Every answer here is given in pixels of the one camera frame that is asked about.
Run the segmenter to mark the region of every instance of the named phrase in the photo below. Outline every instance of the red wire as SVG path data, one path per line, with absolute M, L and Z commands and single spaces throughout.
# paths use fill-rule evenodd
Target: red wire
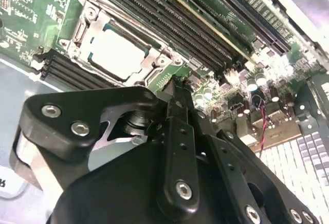
M 263 118 L 263 133 L 261 139 L 261 151 L 259 152 L 259 158 L 262 156 L 262 152 L 264 149 L 264 142 L 265 142 L 265 130 L 266 130 L 266 114 L 265 114 L 265 106 L 261 108 L 262 118 Z

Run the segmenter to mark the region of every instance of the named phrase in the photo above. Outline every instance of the motherboard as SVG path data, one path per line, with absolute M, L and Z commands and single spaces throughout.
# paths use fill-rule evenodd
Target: motherboard
M 214 124 L 258 110 L 257 98 L 280 102 L 271 128 L 289 122 L 299 87 L 327 71 L 320 64 L 326 54 L 275 0 L 0 5 L 0 52 L 27 66 L 34 80 L 54 79 L 72 90 L 142 85 L 157 93 L 177 75 Z M 258 120 L 251 121 L 256 140 Z

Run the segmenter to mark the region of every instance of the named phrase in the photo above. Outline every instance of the black mounting arm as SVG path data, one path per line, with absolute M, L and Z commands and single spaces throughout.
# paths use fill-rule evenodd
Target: black mounting arm
M 90 172 L 118 137 L 147 142 Z M 215 133 L 173 77 L 143 87 L 38 95 L 23 106 L 11 165 L 53 197 L 57 223 L 318 223 L 234 134 Z

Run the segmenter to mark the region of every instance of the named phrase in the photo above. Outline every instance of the silver screw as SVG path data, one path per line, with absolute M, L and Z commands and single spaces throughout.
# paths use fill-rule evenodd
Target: silver screw
M 192 198 L 192 190 L 190 186 L 183 181 L 177 182 L 176 191 L 179 196 L 185 200 L 189 200 Z
M 261 223 L 261 217 L 257 213 L 257 211 L 250 205 L 247 205 L 246 207 L 246 213 L 248 218 L 254 223 L 254 224 L 260 224 Z
M 293 215 L 293 218 L 297 223 L 300 224 L 303 222 L 302 217 L 300 217 L 300 215 L 296 212 L 296 210 L 291 209 L 290 212 Z
M 230 132 L 226 132 L 226 135 L 227 135 L 230 139 L 233 139 L 233 138 L 234 138 L 233 134 L 230 133 Z
M 183 107 L 179 101 L 176 101 L 176 105 L 177 105 L 178 107 Z
M 71 131 L 80 137 L 87 136 L 89 134 L 89 127 L 82 122 L 75 122 L 71 126 Z
M 305 211 L 302 211 L 303 215 L 305 216 L 306 220 L 308 220 L 310 223 L 314 223 L 312 217 Z
M 97 17 L 97 13 L 92 7 L 87 7 L 85 13 L 89 20 L 94 20 Z
M 54 105 L 45 105 L 41 108 L 41 112 L 44 116 L 47 116 L 49 118 L 57 118 L 59 115 L 61 115 L 61 110 L 59 107 L 56 107 Z
M 206 117 L 206 115 L 205 115 L 204 113 L 202 113 L 201 111 L 199 111 L 198 114 L 199 114 L 199 116 L 200 116 L 201 118 L 203 118 L 203 119 Z

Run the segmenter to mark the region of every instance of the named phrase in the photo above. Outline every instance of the capacitor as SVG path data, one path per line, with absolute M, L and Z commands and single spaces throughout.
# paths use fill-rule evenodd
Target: capacitor
M 256 80 L 255 79 L 248 79 L 247 80 L 247 90 L 252 92 L 252 91 L 255 91 L 257 90 L 257 83 L 256 83 Z
M 204 96 L 202 94 L 196 94 L 195 95 L 195 103 L 198 106 L 203 106 L 204 105 Z
M 284 99 L 285 99 L 288 107 L 293 107 L 295 105 L 294 98 L 290 92 L 286 93 L 286 95 L 284 96 Z
M 239 107 L 239 108 L 236 110 L 236 113 L 237 113 L 237 116 L 238 116 L 238 117 L 242 117 L 242 116 L 243 116 L 243 107 Z
M 243 102 L 243 108 L 244 108 L 243 112 L 245 114 L 249 114 L 250 113 L 250 105 L 249 105 L 249 102 L 247 100 L 245 100 Z
M 204 97 L 207 100 L 211 100 L 212 99 L 212 89 L 210 87 L 204 88 Z
M 212 123 L 215 123 L 217 121 L 217 117 L 218 117 L 218 113 L 215 109 L 210 111 L 210 118 Z
M 269 93 L 271 95 L 272 102 L 278 102 L 278 100 L 280 99 L 278 89 L 276 89 L 275 87 L 271 87 L 269 89 Z
M 255 79 L 258 86 L 263 86 L 267 83 L 265 75 L 261 72 L 256 74 Z

